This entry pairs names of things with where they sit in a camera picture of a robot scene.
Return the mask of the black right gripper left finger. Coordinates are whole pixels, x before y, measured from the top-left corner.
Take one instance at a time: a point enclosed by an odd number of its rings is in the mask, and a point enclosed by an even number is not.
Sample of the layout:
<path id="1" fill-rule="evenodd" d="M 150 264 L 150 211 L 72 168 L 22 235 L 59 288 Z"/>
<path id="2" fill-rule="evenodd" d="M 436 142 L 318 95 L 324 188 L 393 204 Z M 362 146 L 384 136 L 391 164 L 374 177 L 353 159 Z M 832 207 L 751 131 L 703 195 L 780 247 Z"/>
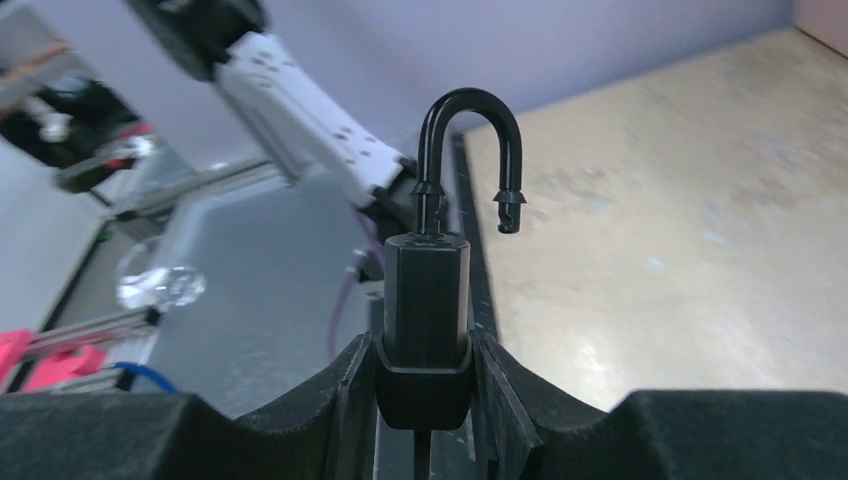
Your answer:
<path id="1" fill-rule="evenodd" d="M 356 336 L 324 370 L 230 419 L 194 394 L 10 395 L 5 479 L 366 479 L 374 349 Z"/>

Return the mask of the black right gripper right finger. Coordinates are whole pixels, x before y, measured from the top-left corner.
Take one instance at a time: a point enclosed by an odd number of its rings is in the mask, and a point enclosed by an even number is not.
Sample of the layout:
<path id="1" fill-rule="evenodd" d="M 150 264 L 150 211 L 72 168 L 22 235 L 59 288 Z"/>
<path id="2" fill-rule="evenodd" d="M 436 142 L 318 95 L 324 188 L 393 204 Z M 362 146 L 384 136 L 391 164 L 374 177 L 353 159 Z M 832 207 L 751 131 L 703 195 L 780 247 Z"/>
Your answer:
<path id="1" fill-rule="evenodd" d="M 843 479 L 847 398 L 823 391 L 638 390 L 598 410 L 471 336 L 487 479 Z"/>

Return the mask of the black Kaijing padlock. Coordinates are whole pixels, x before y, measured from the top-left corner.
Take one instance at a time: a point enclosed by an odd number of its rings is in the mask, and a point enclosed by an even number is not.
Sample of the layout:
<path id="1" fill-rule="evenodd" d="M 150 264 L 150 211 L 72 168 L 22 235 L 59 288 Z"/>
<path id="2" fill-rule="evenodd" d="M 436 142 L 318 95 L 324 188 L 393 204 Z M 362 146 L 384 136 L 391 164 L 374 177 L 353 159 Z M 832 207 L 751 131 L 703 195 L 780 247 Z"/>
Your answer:
<path id="1" fill-rule="evenodd" d="M 473 87 L 450 91 L 425 115 L 419 136 L 415 225 L 387 239 L 384 329 L 376 345 L 375 394 L 387 425 L 415 433 L 454 430 L 469 410 L 473 352 L 468 329 L 470 243 L 441 227 L 443 144 L 458 114 L 483 116 L 499 142 L 498 229 L 515 234 L 522 193 L 517 120 L 496 95 Z"/>

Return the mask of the single black key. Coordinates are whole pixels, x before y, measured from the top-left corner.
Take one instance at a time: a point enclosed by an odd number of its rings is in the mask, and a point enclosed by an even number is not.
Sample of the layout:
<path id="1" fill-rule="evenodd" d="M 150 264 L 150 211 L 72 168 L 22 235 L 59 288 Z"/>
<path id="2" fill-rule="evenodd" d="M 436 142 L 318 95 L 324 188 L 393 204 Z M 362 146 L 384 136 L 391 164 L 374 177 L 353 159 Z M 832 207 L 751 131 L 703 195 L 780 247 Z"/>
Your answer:
<path id="1" fill-rule="evenodd" d="M 431 473 L 431 441 L 430 430 L 415 430 L 413 432 L 413 479 L 429 480 Z"/>

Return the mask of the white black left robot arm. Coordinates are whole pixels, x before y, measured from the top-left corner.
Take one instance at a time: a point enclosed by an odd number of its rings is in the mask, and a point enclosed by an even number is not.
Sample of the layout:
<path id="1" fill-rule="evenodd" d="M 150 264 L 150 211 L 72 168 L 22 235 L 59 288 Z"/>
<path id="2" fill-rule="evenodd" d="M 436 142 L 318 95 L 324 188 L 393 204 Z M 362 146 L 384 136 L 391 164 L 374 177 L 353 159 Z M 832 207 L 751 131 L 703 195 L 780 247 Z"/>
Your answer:
<path id="1" fill-rule="evenodd" d="M 385 144 L 322 90 L 267 29 L 259 1 L 130 1 L 173 61 L 215 87 L 291 184 L 320 166 L 377 226 L 415 228 L 416 162 Z"/>

